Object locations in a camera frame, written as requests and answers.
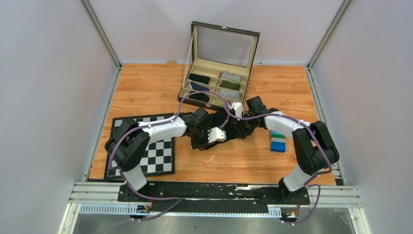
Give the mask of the black underwear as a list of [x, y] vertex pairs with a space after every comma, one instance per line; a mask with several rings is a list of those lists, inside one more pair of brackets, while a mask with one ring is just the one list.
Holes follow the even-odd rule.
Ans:
[[[194, 114], [191, 115], [191, 118], [195, 121], [195, 126], [198, 128], [214, 128], [219, 127], [226, 132], [226, 141], [234, 140], [235, 138], [230, 133], [230, 118], [227, 116], [227, 112], [225, 111], [218, 111], [212, 114], [204, 113], [199, 114], [199, 110], [197, 110]], [[222, 144], [222, 142], [216, 141], [215, 146], [218, 144]]]

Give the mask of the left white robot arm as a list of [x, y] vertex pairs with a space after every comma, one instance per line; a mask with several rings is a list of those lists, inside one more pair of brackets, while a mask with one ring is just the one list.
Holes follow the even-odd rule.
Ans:
[[135, 200], [150, 199], [147, 178], [140, 166], [146, 147], [167, 138], [189, 137], [195, 147], [207, 148], [215, 143], [209, 137], [212, 123], [212, 115], [202, 108], [150, 122], [127, 118], [105, 143], [110, 156], [108, 167], [119, 170]]

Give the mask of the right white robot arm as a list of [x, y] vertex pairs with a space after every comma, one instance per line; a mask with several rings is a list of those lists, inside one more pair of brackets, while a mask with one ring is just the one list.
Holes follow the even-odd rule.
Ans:
[[279, 181], [280, 201], [293, 202], [317, 176], [332, 172], [332, 165], [339, 161], [339, 153], [324, 122], [298, 120], [278, 109], [268, 109], [259, 96], [249, 99], [247, 106], [248, 110], [244, 110], [239, 102], [225, 105], [238, 129], [264, 128], [293, 141], [297, 164]]

